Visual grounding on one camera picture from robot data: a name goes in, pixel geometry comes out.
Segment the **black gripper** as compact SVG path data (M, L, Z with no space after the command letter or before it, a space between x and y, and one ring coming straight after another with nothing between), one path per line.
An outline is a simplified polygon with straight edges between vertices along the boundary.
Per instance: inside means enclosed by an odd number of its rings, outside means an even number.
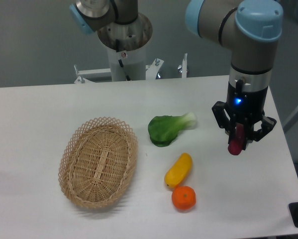
M241 82L237 82L237 86L228 84L226 102L218 101L211 108L218 126L225 129L228 135L228 143L235 136L236 125L244 125L243 150L246 150L249 143L258 142L269 134L277 123L264 113L268 89L246 92L245 88Z

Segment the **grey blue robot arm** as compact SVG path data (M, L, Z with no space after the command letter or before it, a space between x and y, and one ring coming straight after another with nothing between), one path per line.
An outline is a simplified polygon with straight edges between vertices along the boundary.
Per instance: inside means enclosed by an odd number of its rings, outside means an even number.
M113 81L145 79L143 49L153 29L137 1L78 0L69 9L81 30L96 32L107 48ZM264 104L282 22L283 8L274 0L193 0L186 9L190 32L232 52L226 101L212 107L232 155L276 125Z

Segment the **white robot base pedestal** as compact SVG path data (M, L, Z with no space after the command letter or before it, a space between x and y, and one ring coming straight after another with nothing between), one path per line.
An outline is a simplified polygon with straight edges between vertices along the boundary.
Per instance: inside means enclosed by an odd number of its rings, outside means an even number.
M110 67L118 64L119 59L126 65L138 62L146 65L146 47L152 37L153 27L142 13L130 24L112 22L97 33L107 50Z

